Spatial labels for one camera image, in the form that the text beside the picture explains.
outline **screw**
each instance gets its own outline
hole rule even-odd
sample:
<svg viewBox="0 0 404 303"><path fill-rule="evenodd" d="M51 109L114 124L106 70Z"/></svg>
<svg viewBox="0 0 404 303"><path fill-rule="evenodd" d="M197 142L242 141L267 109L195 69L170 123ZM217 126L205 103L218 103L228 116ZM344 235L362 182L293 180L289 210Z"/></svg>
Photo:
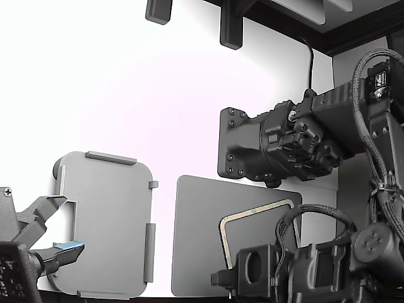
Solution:
<svg viewBox="0 0 404 303"><path fill-rule="evenodd" d="M303 124L302 128L300 129L301 133L304 133L305 131L307 131L307 124Z"/></svg>
<svg viewBox="0 0 404 303"><path fill-rule="evenodd" d="M6 187L6 188L4 189L4 195L5 195L6 197L11 197L12 194L13 194L13 193L11 192L11 188L10 188L10 187Z"/></svg>
<svg viewBox="0 0 404 303"><path fill-rule="evenodd" d="M289 120L290 122L292 122L292 121L295 119L295 116L296 116L296 111L295 111L295 110L291 110L291 111L289 112L289 115L288 115L288 120Z"/></svg>

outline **black mount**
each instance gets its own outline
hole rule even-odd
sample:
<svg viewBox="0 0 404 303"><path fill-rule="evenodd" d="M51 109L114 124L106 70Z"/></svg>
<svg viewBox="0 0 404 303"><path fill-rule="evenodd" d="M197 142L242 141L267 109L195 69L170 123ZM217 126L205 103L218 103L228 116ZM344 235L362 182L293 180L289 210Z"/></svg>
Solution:
<svg viewBox="0 0 404 303"><path fill-rule="evenodd" d="M220 20L220 44L231 49L242 47L243 17L258 0L223 0ZM171 18L172 0L148 0L146 19L161 25Z"/></svg>
<svg viewBox="0 0 404 303"><path fill-rule="evenodd" d="M172 0L147 0L146 19L161 25L171 19Z"/></svg>
<svg viewBox="0 0 404 303"><path fill-rule="evenodd" d="M223 0L220 44L231 49L242 47L243 17L257 0Z"/></svg>

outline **circular motor cap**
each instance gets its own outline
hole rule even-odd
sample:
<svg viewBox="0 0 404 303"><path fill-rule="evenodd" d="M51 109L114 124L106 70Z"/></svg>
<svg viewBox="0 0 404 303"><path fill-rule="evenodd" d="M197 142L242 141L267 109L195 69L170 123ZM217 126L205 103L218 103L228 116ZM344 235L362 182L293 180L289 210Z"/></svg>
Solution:
<svg viewBox="0 0 404 303"><path fill-rule="evenodd" d="M388 257L394 248L393 234L384 223L374 223L360 232L353 251L363 263L370 263Z"/></svg>

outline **white backdrop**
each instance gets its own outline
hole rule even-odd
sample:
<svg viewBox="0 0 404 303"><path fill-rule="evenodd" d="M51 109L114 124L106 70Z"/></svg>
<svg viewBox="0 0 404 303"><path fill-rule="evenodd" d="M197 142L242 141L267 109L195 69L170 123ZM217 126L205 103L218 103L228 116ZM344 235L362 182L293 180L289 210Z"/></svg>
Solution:
<svg viewBox="0 0 404 303"><path fill-rule="evenodd" d="M13 189L21 211L53 194L52 167L71 151L137 158L160 181L151 218L155 282L143 296L170 297L178 177L219 179L220 111L252 117L299 102L309 53L249 20L243 48L222 47L220 9L202 0L174 0L165 26L146 21L145 7L146 0L0 2L0 185ZM313 89L332 88L331 58L316 52ZM304 203L335 206L336 187L333 174L282 188L302 193ZM34 248L69 241L68 215L58 211ZM304 215L302 224L303 244L335 235L332 219ZM43 278L39 287L51 289Z"/></svg>

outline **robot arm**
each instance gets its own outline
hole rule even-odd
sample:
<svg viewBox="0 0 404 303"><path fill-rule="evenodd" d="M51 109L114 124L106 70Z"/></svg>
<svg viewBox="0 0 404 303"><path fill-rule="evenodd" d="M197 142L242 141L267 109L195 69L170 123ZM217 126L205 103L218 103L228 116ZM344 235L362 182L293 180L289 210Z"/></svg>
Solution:
<svg viewBox="0 0 404 303"><path fill-rule="evenodd" d="M301 103L288 100L255 118L222 110L222 177L278 187L288 177L309 181L328 175L363 152L373 177L364 230L356 231L336 209L302 205L279 221L276 245L242 249L232 270L212 275L212 285L235 292L243 302L378 302L401 296L404 70L400 62L387 60L369 69L366 79L359 78L366 62L380 55L402 61L395 52L375 50L359 62L350 83L322 95L306 90ZM291 220L307 211L342 220L346 232L292 254L282 244L283 235Z"/></svg>
<svg viewBox="0 0 404 303"><path fill-rule="evenodd" d="M0 302L41 303L39 277L77 261L84 244L69 242L29 250L46 232L45 222L68 200L39 197L25 211L15 212L11 189L0 188Z"/></svg>

